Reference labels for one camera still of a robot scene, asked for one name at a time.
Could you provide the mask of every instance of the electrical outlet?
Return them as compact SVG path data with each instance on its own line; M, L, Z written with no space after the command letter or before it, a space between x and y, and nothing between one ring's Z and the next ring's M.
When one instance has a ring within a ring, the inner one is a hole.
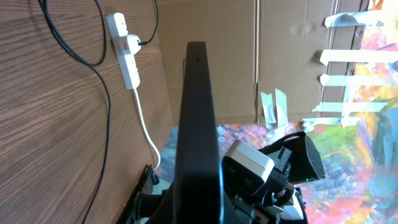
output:
M141 49L141 46L138 45L140 39L137 35L128 34L124 15L120 12L106 15L106 20L119 61L124 85L128 90L137 88L140 80L134 54Z

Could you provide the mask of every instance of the black cable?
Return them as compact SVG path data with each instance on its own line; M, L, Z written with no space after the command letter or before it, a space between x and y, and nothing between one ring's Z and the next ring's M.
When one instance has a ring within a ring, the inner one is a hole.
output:
M99 181L98 181L98 185L94 191L93 197L90 201L90 204L88 206L88 209L85 213L85 216L83 218L83 221L81 223L84 223L87 219L87 216L91 210L91 207L93 206L94 203L94 199L97 196L97 193L100 189L102 180L104 179L104 174L105 174L105 167L106 167L106 160L108 158L108 149L109 149L109 139L110 139L110 127L111 127L111 97L109 95L109 91L108 91L108 87L105 84L105 81L103 79L103 77L97 72L97 70L94 68L94 66L97 65L101 65L104 62L105 56L106 56L106 29L105 29L105 21L104 21L104 17L103 17L103 13L100 7L100 4L98 3L97 0L95 0L95 3L98 6L98 10L99 10L99 14L101 15L101 20L102 20L102 26L103 26L103 35L104 35L104 50L103 50L103 54L101 59L99 60L99 62L97 63L88 63L86 60L84 60L83 58L80 57L80 55L78 55L68 44L67 42L62 38L61 34L59 33L59 31L57 30L57 28L55 27L54 23L52 22L50 15L49 15L49 10L48 10L48 4L47 4L47 0L38 0L40 7L42 8L45 20L47 21L47 25L50 28L50 31L52 33L52 35L54 36L55 40L58 42L58 44L61 46L61 48L66 51L66 53L71 56L73 59L75 59L77 62L82 63L83 65L86 65L88 68L90 68L97 76L98 78L101 80L105 92L106 92L106 96L108 97L108 117L107 117L107 123L106 123L106 145L105 145L105 154L104 154L104 161L103 161L103 166L102 166L102 170L101 170L101 175L99 177Z
M159 24L159 7L157 5L157 0L155 0L155 6L156 6L156 25L155 25L154 33L152 34L152 37L150 37L150 39L148 41L139 42L138 45L140 45L140 46L149 44L149 42L151 42L152 39L155 37L157 26Z

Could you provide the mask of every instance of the masking tape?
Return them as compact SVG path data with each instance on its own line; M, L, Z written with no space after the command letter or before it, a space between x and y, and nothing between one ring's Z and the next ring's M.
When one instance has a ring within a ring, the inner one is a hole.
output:
M326 28L343 26L384 26L382 10L364 12L346 12L328 16L325 19Z
M343 112L344 103L330 103L321 102L312 112ZM378 112L387 103L379 102L355 102L355 103L345 103L347 110L350 112Z
M384 62L394 63L398 52L383 50L323 50L321 63L329 62Z
M283 126L286 126L288 123L286 94L278 89L275 89L275 98L276 112L278 117L278 128L281 128Z
M363 75L327 75L320 77L320 82L324 86L384 86L398 83L397 80L376 78Z

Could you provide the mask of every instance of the white cable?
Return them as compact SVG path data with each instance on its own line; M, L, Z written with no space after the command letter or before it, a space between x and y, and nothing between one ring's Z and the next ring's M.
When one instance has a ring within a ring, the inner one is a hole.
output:
M139 113L139 120L141 122L142 129L144 130L145 137L147 138L150 146L152 146L152 148L154 149L154 151L157 154L157 165L155 166L155 169L157 169L159 167L159 165L160 165L160 153L157 150L155 144L152 142L152 140L150 140L147 128L145 127L144 116L142 115L141 104L139 102L138 92L137 92L136 88L133 89L133 94L136 97L137 109L138 109L138 113Z

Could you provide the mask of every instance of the black plastic part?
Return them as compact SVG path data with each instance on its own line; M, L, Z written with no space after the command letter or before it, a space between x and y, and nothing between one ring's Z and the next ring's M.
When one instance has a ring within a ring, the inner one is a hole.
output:
M293 189L286 189L285 193L278 198L274 205L281 207L284 206L293 196Z
M289 134L275 143L260 149L260 151L274 159L275 154L282 147L286 147L293 152L289 158L291 165L289 172L290 183L301 184L326 177L320 154L312 140L304 132Z
M138 214L140 218L151 217L156 211L162 199L163 195L140 194L138 203Z
M146 224L171 224L173 222L173 183Z
M292 165L290 183L301 184L326 177L321 155L308 136L286 141L284 146L292 151L296 150L296 158L289 161Z
M189 42L175 159L176 223L220 222L221 174L206 44Z
M152 174L154 170L151 166L146 165L142 172L136 187L134 188L117 224L133 224L139 218L138 203L140 194L150 194L153 191Z

